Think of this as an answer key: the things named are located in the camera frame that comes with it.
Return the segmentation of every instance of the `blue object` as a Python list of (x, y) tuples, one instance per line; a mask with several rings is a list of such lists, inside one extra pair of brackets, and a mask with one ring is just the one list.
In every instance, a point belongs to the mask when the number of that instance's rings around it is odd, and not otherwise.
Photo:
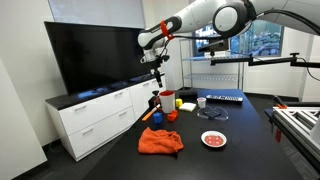
[(153, 114), (153, 122), (155, 124), (161, 124), (162, 123), (162, 114), (161, 113), (154, 113)]

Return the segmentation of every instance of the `window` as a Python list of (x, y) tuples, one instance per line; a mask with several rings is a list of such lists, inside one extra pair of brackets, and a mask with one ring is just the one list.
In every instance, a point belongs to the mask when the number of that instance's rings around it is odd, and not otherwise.
[[(216, 36), (212, 25), (195, 31), (195, 36)], [(267, 21), (256, 20), (243, 34), (230, 38), (231, 54), (252, 54), (253, 56), (280, 56), (283, 27)], [(207, 40), (195, 40), (194, 56), (203, 56), (199, 47), (208, 44)]]

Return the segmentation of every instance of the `cabinet drawer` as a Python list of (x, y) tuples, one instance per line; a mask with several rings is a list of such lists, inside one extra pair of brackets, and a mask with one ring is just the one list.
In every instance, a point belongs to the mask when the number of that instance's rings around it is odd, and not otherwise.
[(115, 138), (114, 135), (132, 125), (133, 121), (133, 110), (129, 107), (72, 134), (69, 139), (75, 157), (78, 158), (101, 143)]
[(68, 135), (131, 106), (129, 90), (123, 89), (59, 111)]

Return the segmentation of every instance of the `white plate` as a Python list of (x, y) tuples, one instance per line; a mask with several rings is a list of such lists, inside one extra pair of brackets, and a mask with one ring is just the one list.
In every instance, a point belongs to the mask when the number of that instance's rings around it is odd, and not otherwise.
[[(218, 146), (214, 146), (214, 145), (210, 145), (208, 144), (206, 141), (205, 141), (205, 138), (206, 136), (208, 135), (215, 135), (215, 136), (220, 136), (223, 140), (223, 143), (221, 145), (218, 145)], [(224, 146), (226, 143), (227, 143), (227, 138), (225, 135), (223, 135), (222, 133), (218, 132), (218, 131), (206, 131), (204, 132), (202, 135), (201, 135), (201, 140), (202, 142), (207, 145), (207, 146), (210, 146), (210, 147), (213, 147), (213, 148), (218, 148), (218, 147), (222, 147)]]

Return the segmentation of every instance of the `floor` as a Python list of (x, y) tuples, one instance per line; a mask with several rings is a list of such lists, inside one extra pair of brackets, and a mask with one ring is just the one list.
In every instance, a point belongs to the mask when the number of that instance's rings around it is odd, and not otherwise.
[[(264, 109), (271, 108), (273, 106), (273, 100), (271, 96), (246, 94), (252, 105), (260, 114), (261, 119), (266, 125), (266, 128), (270, 128), (267, 116), (264, 114)], [(283, 97), (284, 101), (297, 101), (296, 98)], [(24, 177), (23, 179), (31, 180), (70, 180), (70, 179), (82, 179), (93, 166), (103, 157), (110, 148), (119, 140), (117, 137), (110, 143), (96, 150), (94, 153), (75, 162), (74, 159), (68, 154), (68, 152), (61, 146), (59, 141), (52, 143), (46, 150), (46, 155), (49, 162), (49, 167), (44, 168), (39, 173), (32, 175), (31, 177)], [(293, 147), (293, 145), (285, 138), (282, 138), (280, 143), (283, 150), (296, 166), (298, 172), (301, 174), (304, 180), (319, 179), (319, 174), (308, 164), (308, 162), (301, 156), (299, 152)]]

